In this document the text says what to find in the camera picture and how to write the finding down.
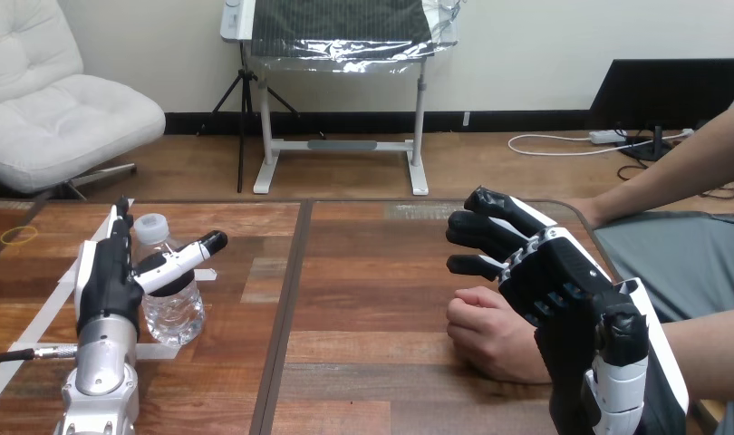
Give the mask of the person's hand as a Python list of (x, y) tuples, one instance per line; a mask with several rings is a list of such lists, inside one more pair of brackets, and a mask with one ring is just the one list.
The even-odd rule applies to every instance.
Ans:
[(570, 198), (565, 203), (576, 209), (592, 229), (601, 227), (607, 221), (593, 198)]
[(456, 354), (500, 382), (551, 382), (534, 339), (536, 328), (498, 292), (484, 286), (459, 289), (446, 309), (447, 335)]

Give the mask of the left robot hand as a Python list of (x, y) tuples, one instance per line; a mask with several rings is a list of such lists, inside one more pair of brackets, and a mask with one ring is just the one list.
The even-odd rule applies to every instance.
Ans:
[(196, 266), (227, 246), (227, 234), (213, 230), (171, 252), (151, 254), (134, 267), (129, 208), (129, 199), (120, 197), (111, 206), (106, 238), (82, 244), (75, 281), (78, 333), (93, 321), (116, 316), (140, 335), (143, 296), (179, 293), (195, 280)]

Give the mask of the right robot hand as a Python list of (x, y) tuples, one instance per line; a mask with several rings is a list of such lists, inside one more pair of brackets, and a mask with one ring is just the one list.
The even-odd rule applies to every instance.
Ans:
[(497, 283), (535, 329), (560, 434), (682, 434), (689, 394), (639, 278), (614, 282), (577, 239), (526, 202), (476, 188), (449, 216), (451, 273)]

